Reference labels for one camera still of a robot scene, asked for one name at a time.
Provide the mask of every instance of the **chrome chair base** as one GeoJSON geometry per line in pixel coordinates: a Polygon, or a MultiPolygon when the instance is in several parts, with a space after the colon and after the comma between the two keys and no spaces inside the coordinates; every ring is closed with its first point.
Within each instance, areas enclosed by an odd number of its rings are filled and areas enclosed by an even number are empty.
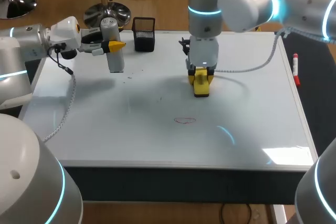
{"type": "Polygon", "coordinates": [[[84,23],[87,27],[99,27],[102,19],[112,17],[118,21],[119,26],[127,25],[131,21],[131,11],[123,4],[108,2],[106,6],[97,4],[91,6],[84,13],[84,23]]]}
{"type": "Polygon", "coordinates": [[[0,19],[25,16],[35,9],[36,0],[0,0],[0,19]]]}

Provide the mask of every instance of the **mesh pen cup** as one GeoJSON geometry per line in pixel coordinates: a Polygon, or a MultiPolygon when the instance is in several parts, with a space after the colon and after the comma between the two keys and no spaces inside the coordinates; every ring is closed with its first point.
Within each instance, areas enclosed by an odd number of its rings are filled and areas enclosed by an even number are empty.
{"type": "Polygon", "coordinates": [[[134,49],[137,52],[152,52],[155,45],[155,18],[133,18],[132,31],[134,35],[134,49]]]}

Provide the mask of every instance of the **wooden floor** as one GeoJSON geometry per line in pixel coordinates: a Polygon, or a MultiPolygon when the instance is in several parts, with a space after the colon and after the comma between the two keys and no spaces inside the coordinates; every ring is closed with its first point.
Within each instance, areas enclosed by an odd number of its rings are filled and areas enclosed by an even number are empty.
{"type": "MultiPolygon", "coordinates": [[[[75,16],[81,27],[85,27],[82,19],[84,11],[100,0],[37,0],[36,9],[25,17],[13,20],[0,20],[0,29],[42,23],[50,27],[52,24],[75,16]]],[[[127,5],[132,16],[155,17],[157,30],[188,30],[188,0],[114,0],[127,5]]],[[[275,31],[277,24],[266,24],[263,31],[275,31]]],[[[336,57],[336,47],[330,49],[336,57]]],[[[253,216],[250,224],[271,223],[264,205],[251,205],[253,216]]],[[[219,223],[220,204],[184,204],[184,203],[85,203],[84,224],[92,223],[219,223]]],[[[286,207],[290,217],[294,213],[293,206],[286,207]]],[[[226,205],[224,208],[226,224],[246,223],[248,211],[245,205],[226,205]]]]}

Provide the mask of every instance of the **gray cable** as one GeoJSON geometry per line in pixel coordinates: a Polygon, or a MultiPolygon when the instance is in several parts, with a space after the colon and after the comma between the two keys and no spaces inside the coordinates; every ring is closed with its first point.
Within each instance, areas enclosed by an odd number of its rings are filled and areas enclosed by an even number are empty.
{"type": "Polygon", "coordinates": [[[267,64],[270,63],[271,59],[274,56],[275,49],[277,48],[278,39],[281,36],[281,34],[284,33],[284,32],[286,32],[286,31],[287,31],[287,28],[282,28],[282,29],[280,29],[277,32],[277,34],[276,34],[276,36],[274,38],[271,54],[268,57],[268,59],[263,64],[261,64],[260,66],[254,67],[254,68],[249,68],[249,69],[243,69],[243,70],[222,70],[222,69],[216,69],[215,72],[219,72],[219,73],[245,73],[245,72],[251,72],[251,71],[255,71],[255,70],[258,70],[260,68],[263,68],[264,66],[266,66],[267,64]]]}
{"type": "Polygon", "coordinates": [[[63,125],[65,124],[65,121],[67,120],[67,117],[70,113],[70,110],[71,110],[71,107],[75,101],[75,96],[76,96],[76,87],[77,87],[77,84],[76,84],[76,77],[74,74],[71,75],[71,79],[72,79],[72,92],[71,92],[71,98],[70,98],[70,102],[69,102],[69,105],[68,105],[68,108],[67,110],[65,111],[65,114],[61,120],[61,122],[59,123],[58,127],[48,136],[46,136],[44,139],[43,139],[43,142],[46,143],[48,142],[57,132],[59,132],[59,130],[63,127],[63,125]]]}
{"type": "Polygon", "coordinates": [[[274,38],[271,54],[269,55],[268,59],[263,64],[261,64],[260,66],[254,67],[254,68],[249,68],[249,69],[243,69],[243,70],[222,70],[222,69],[216,69],[215,72],[219,72],[219,73],[245,73],[245,72],[251,72],[251,71],[255,71],[255,70],[258,70],[260,68],[263,68],[264,66],[266,66],[267,64],[269,64],[270,61],[271,61],[271,59],[273,58],[275,50],[277,48],[278,39],[281,36],[281,34],[282,33],[289,34],[291,32],[303,35],[303,36],[305,36],[305,37],[307,37],[309,39],[313,39],[313,40],[316,40],[316,41],[320,41],[320,42],[324,42],[324,43],[330,43],[330,44],[336,44],[336,40],[325,39],[325,38],[317,36],[317,35],[309,34],[309,33],[305,32],[305,31],[300,31],[300,30],[295,29],[293,27],[285,27],[285,28],[280,29],[277,32],[277,34],[276,34],[276,36],[274,38]]]}

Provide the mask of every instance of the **red drawing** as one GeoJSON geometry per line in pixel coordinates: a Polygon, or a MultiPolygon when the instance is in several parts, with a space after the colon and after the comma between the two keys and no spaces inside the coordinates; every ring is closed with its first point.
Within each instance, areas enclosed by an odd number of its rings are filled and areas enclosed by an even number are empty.
{"type": "Polygon", "coordinates": [[[174,118],[174,121],[176,123],[189,124],[189,123],[196,122],[196,119],[194,118],[174,118]]]}

